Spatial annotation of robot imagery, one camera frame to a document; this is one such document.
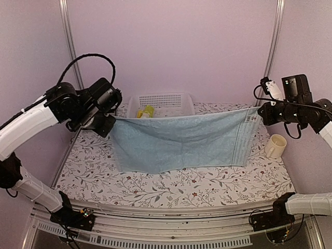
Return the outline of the green and white towel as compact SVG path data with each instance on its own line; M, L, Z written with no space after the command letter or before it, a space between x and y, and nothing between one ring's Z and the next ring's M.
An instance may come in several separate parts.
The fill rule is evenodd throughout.
M137 111L137 118L153 118L155 109L151 105L146 105L144 109Z

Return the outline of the light blue towel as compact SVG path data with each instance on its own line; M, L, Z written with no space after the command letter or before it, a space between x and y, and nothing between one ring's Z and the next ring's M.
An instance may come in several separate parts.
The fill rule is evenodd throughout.
M159 174L184 168L243 167L261 120L257 110L117 118L110 136L118 170Z

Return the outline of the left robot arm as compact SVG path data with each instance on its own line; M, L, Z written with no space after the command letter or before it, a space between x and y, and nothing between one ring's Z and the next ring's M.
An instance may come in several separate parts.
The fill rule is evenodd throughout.
M24 194L56 213L66 225L73 225L77 214L67 195L32 176L22 166L15 150L35 135L61 123L71 132L83 128L106 137L116 121L112 113L121 102L121 91L105 78L83 90L76 90L67 82L47 90L1 126L1 188Z

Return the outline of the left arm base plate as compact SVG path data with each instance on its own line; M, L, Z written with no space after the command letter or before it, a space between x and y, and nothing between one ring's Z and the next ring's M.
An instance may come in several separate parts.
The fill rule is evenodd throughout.
M53 223L85 231L92 231L96 218L94 210L90 208L83 208L80 211L75 211L68 207L63 207L50 214L50 221Z

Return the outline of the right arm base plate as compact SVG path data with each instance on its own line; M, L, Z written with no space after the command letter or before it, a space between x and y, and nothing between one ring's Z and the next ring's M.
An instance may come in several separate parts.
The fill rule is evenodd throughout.
M265 212L261 210L253 210L248 218L248 222L253 227L254 231L277 228L279 226L292 224L294 221L294 215L279 215L275 214L274 211Z

